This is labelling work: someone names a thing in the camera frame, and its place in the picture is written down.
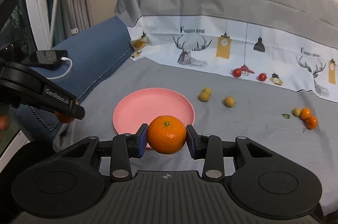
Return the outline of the person's left hand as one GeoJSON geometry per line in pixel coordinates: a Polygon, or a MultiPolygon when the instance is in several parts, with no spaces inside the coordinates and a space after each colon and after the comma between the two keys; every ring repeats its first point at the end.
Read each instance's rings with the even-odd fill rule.
{"type": "Polygon", "coordinates": [[[8,114],[0,116],[0,130],[6,131],[9,127],[9,116],[8,114]]]}

